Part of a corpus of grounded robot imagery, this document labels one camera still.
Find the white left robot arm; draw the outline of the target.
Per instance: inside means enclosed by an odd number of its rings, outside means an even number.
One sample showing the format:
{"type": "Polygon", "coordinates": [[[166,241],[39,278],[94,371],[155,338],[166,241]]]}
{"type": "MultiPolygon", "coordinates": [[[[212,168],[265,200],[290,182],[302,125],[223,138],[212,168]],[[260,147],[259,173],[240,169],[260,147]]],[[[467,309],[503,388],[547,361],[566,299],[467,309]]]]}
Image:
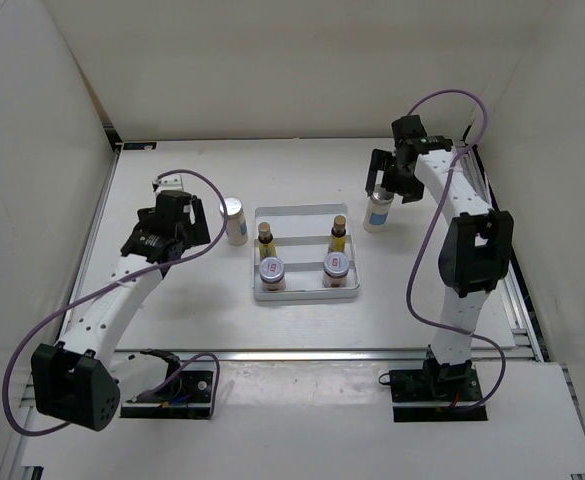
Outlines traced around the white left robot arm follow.
{"type": "Polygon", "coordinates": [[[125,401],[178,395],[182,377],[176,355],[149,349],[120,362],[113,355],[145,299],[167,275],[170,262],[209,241],[203,203],[190,193],[165,190],[157,194],[153,207],[139,210],[110,291],[97,295],[55,344],[41,344],[32,354],[39,413],[101,431],[125,401]]]}

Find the yellow small bottle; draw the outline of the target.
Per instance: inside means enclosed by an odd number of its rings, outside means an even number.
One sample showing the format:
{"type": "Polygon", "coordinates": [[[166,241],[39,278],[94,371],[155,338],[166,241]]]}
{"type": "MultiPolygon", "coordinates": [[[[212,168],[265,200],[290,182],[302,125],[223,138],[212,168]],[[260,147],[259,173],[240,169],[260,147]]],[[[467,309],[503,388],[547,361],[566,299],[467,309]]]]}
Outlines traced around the yellow small bottle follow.
{"type": "Polygon", "coordinates": [[[331,228],[331,237],[328,245],[328,252],[341,252],[345,251],[346,245],[346,217],[343,215],[337,215],[334,217],[333,225],[331,228]]]}
{"type": "Polygon", "coordinates": [[[268,222],[258,224],[257,240],[260,260],[277,255],[274,237],[268,222]]]}

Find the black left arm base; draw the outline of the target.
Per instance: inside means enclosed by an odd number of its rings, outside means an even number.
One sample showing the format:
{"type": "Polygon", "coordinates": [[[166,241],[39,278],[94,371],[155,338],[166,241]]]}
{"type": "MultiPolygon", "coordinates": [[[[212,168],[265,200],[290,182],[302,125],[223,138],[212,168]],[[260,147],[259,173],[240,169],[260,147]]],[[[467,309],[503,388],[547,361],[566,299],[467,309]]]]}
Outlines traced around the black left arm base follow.
{"type": "Polygon", "coordinates": [[[145,349],[113,363],[121,418],[209,420],[215,410],[220,363],[211,352],[183,361],[173,352],[145,349]]]}

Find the white shaker bottle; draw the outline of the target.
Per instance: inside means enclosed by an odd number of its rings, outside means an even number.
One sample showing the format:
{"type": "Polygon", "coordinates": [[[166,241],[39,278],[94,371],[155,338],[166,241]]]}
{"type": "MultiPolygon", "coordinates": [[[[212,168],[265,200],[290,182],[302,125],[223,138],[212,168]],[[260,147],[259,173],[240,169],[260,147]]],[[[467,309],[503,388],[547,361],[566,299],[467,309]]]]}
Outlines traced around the white shaker bottle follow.
{"type": "Polygon", "coordinates": [[[388,218],[394,194],[377,185],[368,197],[363,228],[369,233],[381,231],[388,218]]]}
{"type": "Polygon", "coordinates": [[[225,197],[219,206],[220,214],[227,220],[226,237],[230,245],[241,246],[247,243],[247,223],[243,204],[236,197],[225,197]]]}

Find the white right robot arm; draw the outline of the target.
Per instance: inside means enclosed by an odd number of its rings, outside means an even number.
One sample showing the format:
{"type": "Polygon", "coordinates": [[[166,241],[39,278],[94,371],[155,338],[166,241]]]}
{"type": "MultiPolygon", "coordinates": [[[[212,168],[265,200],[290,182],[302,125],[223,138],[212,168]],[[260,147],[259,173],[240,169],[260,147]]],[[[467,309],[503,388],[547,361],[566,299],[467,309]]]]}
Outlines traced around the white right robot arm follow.
{"type": "Polygon", "coordinates": [[[371,153],[366,226],[384,225],[395,197],[411,203],[424,194],[436,200],[437,214],[448,225],[438,256],[444,303],[421,375],[424,393],[442,400],[470,375],[471,336],[486,300],[508,272],[514,221],[472,187],[452,140],[428,135],[417,115],[403,116],[391,128],[394,149],[371,153]]]}

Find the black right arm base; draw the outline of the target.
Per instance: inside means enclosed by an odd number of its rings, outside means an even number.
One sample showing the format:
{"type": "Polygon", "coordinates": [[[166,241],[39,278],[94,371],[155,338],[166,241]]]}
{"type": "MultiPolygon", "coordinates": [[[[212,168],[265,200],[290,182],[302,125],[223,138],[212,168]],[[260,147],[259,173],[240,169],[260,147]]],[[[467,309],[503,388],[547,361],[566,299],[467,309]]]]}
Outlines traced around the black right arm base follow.
{"type": "Polygon", "coordinates": [[[390,388],[395,423],[485,422],[484,405],[470,409],[483,395],[475,369],[469,377],[439,393],[431,389],[420,369],[390,370],[378,377],[390,388]]]}

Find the sauce jar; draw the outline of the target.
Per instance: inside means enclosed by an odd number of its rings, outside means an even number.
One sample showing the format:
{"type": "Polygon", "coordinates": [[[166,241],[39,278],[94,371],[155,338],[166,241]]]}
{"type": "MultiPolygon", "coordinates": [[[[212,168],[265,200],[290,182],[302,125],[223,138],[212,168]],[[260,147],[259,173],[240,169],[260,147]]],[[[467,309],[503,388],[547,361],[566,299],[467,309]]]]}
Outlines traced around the sauce jar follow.
{"type": "Polygon", "coordinates": [[[350,261],[343,252],[329,252],[323,262],[323,286],[326,288],[346,286],[349,270],[350,261]]]}
{"type": "Polygon", "coordinates": [[[280,258],[264,258],[259,264],[258,272],[264,291],[282,291],[286,288],[285,265],[280,258]]]}

